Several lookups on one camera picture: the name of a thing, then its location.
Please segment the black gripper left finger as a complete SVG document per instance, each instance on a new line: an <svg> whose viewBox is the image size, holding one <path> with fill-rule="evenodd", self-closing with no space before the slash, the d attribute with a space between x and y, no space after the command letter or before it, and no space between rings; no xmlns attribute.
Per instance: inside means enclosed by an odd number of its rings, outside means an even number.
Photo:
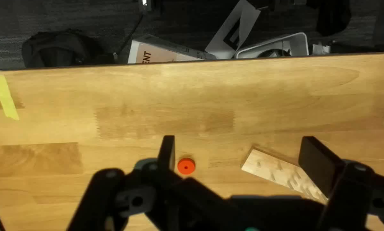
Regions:
<svg viewBox="0 0 384 231"><path fill-rule="evenodd" d="M166 134L158 155L158 165L161 169L173 170L176 165L176 136Z"/></svg>

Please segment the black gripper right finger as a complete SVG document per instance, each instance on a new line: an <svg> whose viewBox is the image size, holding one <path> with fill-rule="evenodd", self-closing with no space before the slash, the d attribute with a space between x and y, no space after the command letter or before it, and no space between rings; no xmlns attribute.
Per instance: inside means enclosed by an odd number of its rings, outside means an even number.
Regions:
<svg viewBox="0 0 384 231"><path fill-rule="evenodd" d="M345 161L317 137L304 136L299 164L318 188L330 196Z"/></svg>

